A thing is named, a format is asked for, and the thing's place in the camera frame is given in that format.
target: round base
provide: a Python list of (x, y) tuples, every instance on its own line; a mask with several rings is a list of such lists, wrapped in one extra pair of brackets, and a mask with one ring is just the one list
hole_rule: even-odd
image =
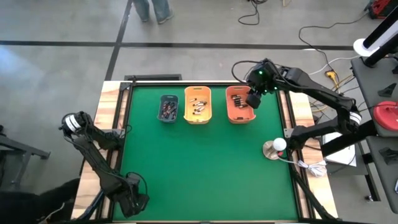
[(276, 151), (273, 147), (272, 144), (274, 141), (266, 141), (264, 145), (262, 146), (262, 153), (263, 155), (270, 160), (276, 160), (278, 159), (278, 151)]
[(374, 49), (374, 50), (366, 49), (363, 46), (363, 41), (364, 40), (365, 40), (365, 38), (362, 38), (362, 39), (355, 40), (355, 42), (354, 42), (354, 46), (353, 46), (354, 50), (360, 56), (368, 57), (368, 56), (372, 55), (375, 51), (377, 51), (379, 49), (379, 47)]
[(398, 131), (397, 102), (383, 101), (373, 109), (374, 119), (380, 126), (390, 131)]

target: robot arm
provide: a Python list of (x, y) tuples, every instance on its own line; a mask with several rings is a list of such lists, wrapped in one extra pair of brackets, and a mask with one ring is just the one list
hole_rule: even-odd
[(133, 172), (128, 173), (126, 177), (121, 176), (110, 168), (95, 146), (97, 142), (100, 149), (118, 149), (122, 145), (122, 139), (117, 134), (105, 133), (98, 129), (91, 117), (82, 111), (65, 115), (59, 129), (63, 131), (65, 140), (80, 151), (98, 175), (105, 196), (119, 202), (125, 217), (137, 215), (145, 209), (149, 196), (147, 193), (139, 193), (141, 176)]
[(336, 110), (337, 117), (331, 121), (311, 127), (295, 127), (288, 139), (288, 149), (302, 149), (311, 137), (335, 131), (351, 134), (358, 130), (362, 117), (355, 105), (355, 99), (341, 96), (314, 82), (299, 68), (281, 67), (278, 69), (270, 60), (264, 59), (252, 69), (246, 83), (251, 87), (246, 103), (254, 109), (258, 108), (261, 95), (273, 93), (276, 90), (287, 90), (305, 93)]

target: green table surface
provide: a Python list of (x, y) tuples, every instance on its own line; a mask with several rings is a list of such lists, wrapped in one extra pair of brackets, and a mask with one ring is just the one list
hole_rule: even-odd
[[(117, 204), (113, 220), (296, 220), (288, 164), (262, 155), (264, 142), (283, 136), (276, 96), (262, 97), (254, 121), (231, 124), (226, 87), (213, 86), (210, 122), (192, 125), (183, 118), (185, 87), (134, 88), (121, 173), (140, 173), (150, 200), (127, 219)], [(174, 124), (157, 119), (164, 94), (179, 98)]]

